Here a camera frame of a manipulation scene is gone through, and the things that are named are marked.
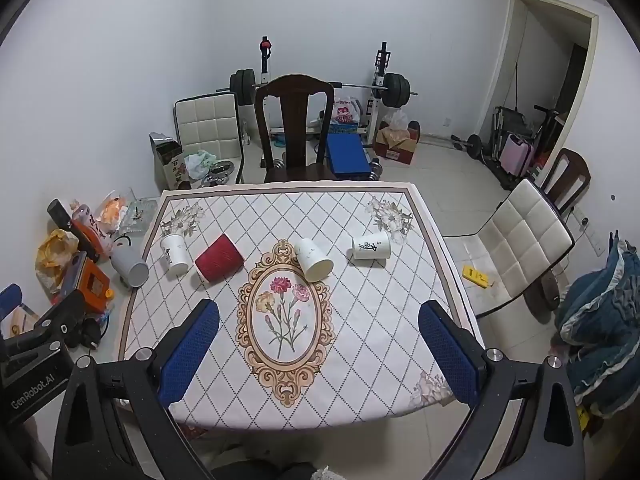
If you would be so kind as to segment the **white padded chair right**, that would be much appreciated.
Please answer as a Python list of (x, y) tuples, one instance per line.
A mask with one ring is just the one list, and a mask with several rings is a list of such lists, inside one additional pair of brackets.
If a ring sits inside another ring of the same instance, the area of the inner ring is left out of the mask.
[(458, 270), (488, 277), (483, 288), (464, 280), (471, 307), (484, 318), (521, 297), (575, 246), (559, 211), (529, 180), (521, 181), (475, 233), (447, 236)]

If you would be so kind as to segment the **dark wooden chair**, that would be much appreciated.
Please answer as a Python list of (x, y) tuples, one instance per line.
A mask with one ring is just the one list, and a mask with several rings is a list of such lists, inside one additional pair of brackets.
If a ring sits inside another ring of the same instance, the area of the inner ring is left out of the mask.
[(319, 133), (317, 157), (313, 164), (308, 164), (307, 162), (307, 114), (310, 96), (296, 94), (295, 96), (277, 98), (280, 100), (285, 140), (283, 168), (277, 168), (274, 163), (270, 133), (267, 127), (264, 107), (262, 106), (265, 98), (254, 104), (256, 122), (260, 140), (262, 141), (262, 154), (265, 161), (265, 183), (336, 180), (332, 171), (324, 163), (334, 97), (328, 100), (328, 95), (322, 94), (326, 97), (326, 109), (324, 110)]
[(566, 217), (587, 191), (590, 181), (591, 174), (582, 155), (561, 148), (541, 188), (559, 214)]

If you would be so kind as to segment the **white cup black script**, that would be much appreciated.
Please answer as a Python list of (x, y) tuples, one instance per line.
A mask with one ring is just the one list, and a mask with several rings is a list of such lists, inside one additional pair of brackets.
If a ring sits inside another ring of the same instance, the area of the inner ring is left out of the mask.
[(355, 260), (386, 260), (391, 253), (390, 236), (386, 231), (352, 239), (352, 256)]

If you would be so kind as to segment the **brown cardboard box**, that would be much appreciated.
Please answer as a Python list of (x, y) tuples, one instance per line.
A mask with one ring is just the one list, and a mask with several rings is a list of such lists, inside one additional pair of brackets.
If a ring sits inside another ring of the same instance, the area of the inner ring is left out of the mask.
[(405, 130), (393, 129), (387, 122), (381, 122), (373, 149), (380, 157), (410, 165), (420, 136), (421, 126), (416, 120), (410, 120)]

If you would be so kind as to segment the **plain white paper cup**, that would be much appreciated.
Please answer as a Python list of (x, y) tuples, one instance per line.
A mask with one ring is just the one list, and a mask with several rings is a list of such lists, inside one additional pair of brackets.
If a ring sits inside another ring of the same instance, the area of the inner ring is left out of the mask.
[(294, 244), (294, 252), (304, 277), (309, 283), (320, 282), (333, 271), (333, 261), (310, 238), (298, 240)]

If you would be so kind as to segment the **open cardboard box left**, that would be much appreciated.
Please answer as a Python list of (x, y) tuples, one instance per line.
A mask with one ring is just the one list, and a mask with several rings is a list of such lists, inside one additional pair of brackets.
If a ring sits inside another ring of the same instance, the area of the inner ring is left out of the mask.
[(190, 190), (191, 181), (186, 171), (186, 163), (181, 144), (166, 134), (149, 134), (154, 156), (154, 177), (162, 190)]

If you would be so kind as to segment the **white floral paper cup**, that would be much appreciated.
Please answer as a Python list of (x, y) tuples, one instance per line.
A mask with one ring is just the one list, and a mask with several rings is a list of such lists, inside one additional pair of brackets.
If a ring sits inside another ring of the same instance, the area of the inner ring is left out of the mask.
[(160, 249), (167, 262), (168, 273), (173, 276), (187, 274), (192, 259), (186, 247), (186, 240), (181, 234), (172, 233), (160, 240)]

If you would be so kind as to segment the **yellow small object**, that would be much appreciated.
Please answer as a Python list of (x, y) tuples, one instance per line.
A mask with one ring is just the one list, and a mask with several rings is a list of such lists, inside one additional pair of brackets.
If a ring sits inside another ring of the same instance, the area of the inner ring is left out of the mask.
[(466, 264), (462, 268), (462, 276), (467, 281), (475, 284), (476, 286), (482, 289), (486, 289), (490, 285), (487, 274), (480, 272), (479, 270), (476, 270), (475, 268), (473, 268), (472, 266), (469, 266), (468, 264)]

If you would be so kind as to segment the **yellow plastic bag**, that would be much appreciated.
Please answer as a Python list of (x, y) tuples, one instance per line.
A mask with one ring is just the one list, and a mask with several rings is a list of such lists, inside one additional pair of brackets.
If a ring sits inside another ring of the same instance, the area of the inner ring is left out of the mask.
[(76, 254), (78, 245), (79, 240), (73, 233), (55, 229), (38, 247), (35, 274), (49, 295), (61, 290), (66, 268)]

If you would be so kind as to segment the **red ribbed paper cup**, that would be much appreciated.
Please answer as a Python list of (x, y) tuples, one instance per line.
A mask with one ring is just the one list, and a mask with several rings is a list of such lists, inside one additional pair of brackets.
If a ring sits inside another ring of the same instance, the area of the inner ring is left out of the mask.
[(194, 264), (206, 282), (216, 283), (239, 270), (244, 258), (228, 235), (222, 233), (195, 259)]

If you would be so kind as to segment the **blue clothes pile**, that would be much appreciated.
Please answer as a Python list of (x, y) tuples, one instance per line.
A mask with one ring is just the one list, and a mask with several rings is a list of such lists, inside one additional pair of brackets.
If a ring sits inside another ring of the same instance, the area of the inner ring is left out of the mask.
[(605, 266), (570, 285), (555, 313), (574, 401), (611, 418), (639, 395), (639, 254), (610, 235)]

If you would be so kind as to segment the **patterned floral tablecloth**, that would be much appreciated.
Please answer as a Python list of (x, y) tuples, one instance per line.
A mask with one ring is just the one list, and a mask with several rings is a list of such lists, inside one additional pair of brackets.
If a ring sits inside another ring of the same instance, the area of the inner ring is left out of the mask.
[[(168, 273), (167, 223), (203, 211), (186, 238), (198, 258), (227, 234), (244, 258), (209, 283)], [(386, 260), (355, 260), (352, 239), (386, 231)], [(304, 277), (294, 244), (313, 240), (334, 263)], [(203, 299), (219, 330), (171, 411), (203, 428), (306, 429), (400, 416), (442, 400), (444, 376), (420, 336), (422, 304), (438, 300), (475, 332), (475, 315), (424, 199), (410, 183), (298, 182), (166, 192), (142, 245), (148, 281), (115, 315), (120, 358), (152, 347)]]

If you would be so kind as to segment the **dark wooden chair right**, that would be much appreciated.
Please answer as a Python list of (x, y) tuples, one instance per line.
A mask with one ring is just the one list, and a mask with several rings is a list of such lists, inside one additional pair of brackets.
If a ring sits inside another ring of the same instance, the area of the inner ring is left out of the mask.
[(559, 214), (566, 217), (587, 191), (590, 181), (591, 174), (582, 155), (561, 148), (541, 188)]

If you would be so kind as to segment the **red white plastic bag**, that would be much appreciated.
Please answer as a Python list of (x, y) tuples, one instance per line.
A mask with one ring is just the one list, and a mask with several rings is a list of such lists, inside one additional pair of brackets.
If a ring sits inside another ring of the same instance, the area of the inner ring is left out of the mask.
[(358, 101), (352, 98), (336, 98), (331, 112), (332, 125), (360, 124), (360, 106)]

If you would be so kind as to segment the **white padded chair left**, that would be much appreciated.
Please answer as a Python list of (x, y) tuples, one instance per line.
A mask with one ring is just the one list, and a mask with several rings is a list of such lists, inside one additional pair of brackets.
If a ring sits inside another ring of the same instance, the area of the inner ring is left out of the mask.
[(202, 94), (175, 102), (174, 124), (184, 157), (204, 151), (217, 162), (230, 160), (234, 163), (230, 182), (244, 181), (244, 148), (234, 93)]

